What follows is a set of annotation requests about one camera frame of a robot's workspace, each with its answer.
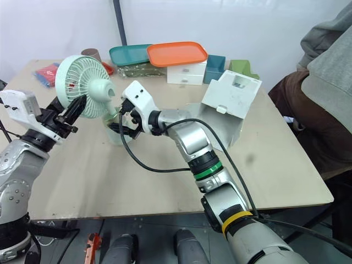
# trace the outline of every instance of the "orange tray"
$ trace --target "orange tray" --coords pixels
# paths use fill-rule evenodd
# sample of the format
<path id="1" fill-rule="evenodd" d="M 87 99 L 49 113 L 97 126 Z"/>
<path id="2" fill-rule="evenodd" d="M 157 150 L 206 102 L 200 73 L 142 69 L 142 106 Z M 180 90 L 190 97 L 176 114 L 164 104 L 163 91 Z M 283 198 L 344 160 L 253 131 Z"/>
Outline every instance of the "orange tray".
<path id="1" fill-rule="evenodd" d="M 203 62 L 208 53 L 197 42 L 171 42 L 150 45 L 147 48 L 150 63 L 156 67 Z"/>

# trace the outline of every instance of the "gray hoodie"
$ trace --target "gray hoodie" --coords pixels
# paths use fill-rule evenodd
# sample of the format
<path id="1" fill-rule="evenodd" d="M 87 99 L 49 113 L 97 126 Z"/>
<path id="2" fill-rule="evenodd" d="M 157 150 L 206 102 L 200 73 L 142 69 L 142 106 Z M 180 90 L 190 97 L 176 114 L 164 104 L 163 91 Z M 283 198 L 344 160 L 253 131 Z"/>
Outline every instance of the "gray hoodie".
<path id="1" fill-rule="evenodd" d="M 352 133 L 352 2 L 302 39 L 303 93 Z"/>

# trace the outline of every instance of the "floor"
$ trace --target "floor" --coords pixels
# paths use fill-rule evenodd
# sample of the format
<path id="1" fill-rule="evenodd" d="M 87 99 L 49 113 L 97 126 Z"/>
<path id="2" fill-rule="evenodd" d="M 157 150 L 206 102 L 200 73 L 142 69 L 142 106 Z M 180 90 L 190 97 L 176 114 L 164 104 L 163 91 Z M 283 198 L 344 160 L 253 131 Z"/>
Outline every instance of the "floor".
<path id="1" fill-rule="evenodd" d="M 271 218 L 302 225 L 323 209 L 324 207 L 322 206 L 289 209 L 276 213 Z M 84 248 L 88 234 L 99 232 L 101 229 L 104 245 L 97 253 L 96 259 L 99 260 L 97 263 L 101 261 L 100 253 L 106 250 L 106 244 L 122 234 L 132 233 L 137 234 L 139 237 L 141 264 L 176 264 L 177 257 L 173 251 L 173 235 L 182 227 L 187 227 L 198 238 L 211 263 L 235 263 L 223 235 L 214 232 L 210 228 L 203 213 L 127 217 L 106 219 L 104 222 L 100 219 L 89 219 L 78 221 L 78 227 L 81 231 L 68 248 L 61 263 L 83 264 Z M 273 225 L 271 227 L 282 237 L 290 234 L 290 230 L 285 228 L 278 228 Z M 330 229 L 322 225 L 318 225 L 315 229 L 321 233 L 331 235 Z M 49 239 L 42 238 L 41 241 L 47 243 Z M 41 263 L 57 263 L 67 241 L 67 238 L 60 241 L 56 240 L 52 245 L 42 247 Z M 301 236 L 290 246 L 310 264 L 351 263 L 350 258 L 340 253 L 333 246 L 306 235 Z"/>

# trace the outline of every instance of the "white box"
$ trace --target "white box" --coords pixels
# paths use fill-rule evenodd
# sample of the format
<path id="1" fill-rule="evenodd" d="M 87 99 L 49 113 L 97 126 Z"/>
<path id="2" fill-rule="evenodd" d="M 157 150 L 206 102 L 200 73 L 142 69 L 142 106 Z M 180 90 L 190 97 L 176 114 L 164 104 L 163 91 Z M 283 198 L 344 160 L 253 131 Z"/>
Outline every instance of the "white box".
<path id="1" fill-rule="evenodd" d="M 168 74 L 168 84 L 202 85 L 204 75 Z"/>
<path id="2" fill-rule="evenodd" d="M 167 74 L 204 75 L 207 61 L 167 67 Z"/>
<path id="3" fill-rule="evenodd" d="M 202 85 L 207 61 L 167 67 L 168 84 Z"/>
<path id="4" fill-rule="evenodd" d="M 186 110 L 210 125 L 228 148 L 239 138 L 243 120 L 261 83 L 260 80 L 226 70 L 218 81 L 211 80 L 202 102 L 189 104 Z M 222 151 L 211 132 L 203 128 L 213 147 Z"/>

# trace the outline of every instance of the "person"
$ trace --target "person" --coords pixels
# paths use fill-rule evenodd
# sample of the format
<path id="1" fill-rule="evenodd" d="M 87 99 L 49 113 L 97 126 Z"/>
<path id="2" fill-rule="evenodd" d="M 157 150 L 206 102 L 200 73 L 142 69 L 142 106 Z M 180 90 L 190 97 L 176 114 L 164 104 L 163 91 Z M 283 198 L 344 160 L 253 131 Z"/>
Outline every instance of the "person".
<path id="1" fill-rule="evenodd" d="M 298 70 L 269 96 L 305 129 L 297 138 L 327 180 L 352 169 L 352 2 L 302 39 Z"/>

